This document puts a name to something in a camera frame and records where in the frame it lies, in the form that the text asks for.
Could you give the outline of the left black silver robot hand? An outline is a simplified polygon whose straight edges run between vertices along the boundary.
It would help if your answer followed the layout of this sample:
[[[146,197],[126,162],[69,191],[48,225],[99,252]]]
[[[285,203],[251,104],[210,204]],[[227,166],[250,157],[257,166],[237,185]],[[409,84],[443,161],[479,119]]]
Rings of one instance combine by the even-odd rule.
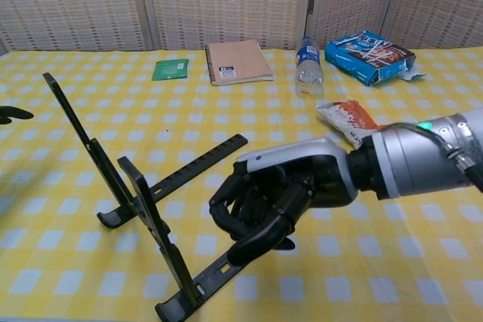
[[[0,125],[10,124],[13,119],[28,120],[33,117],[34,115],[31,112],[14,106],[0,107]]]

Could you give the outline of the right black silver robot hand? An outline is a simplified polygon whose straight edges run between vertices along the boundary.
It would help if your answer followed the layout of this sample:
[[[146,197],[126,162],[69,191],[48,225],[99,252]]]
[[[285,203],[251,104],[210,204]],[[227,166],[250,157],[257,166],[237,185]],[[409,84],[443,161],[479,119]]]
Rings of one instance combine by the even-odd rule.
[[[216,225],[234,244],[232,265],[244,265],[270,250],[292,250],[288,240],[310,208],[344,207],[358,191],[347,153],[328,138],[249,152],[209,201]]]

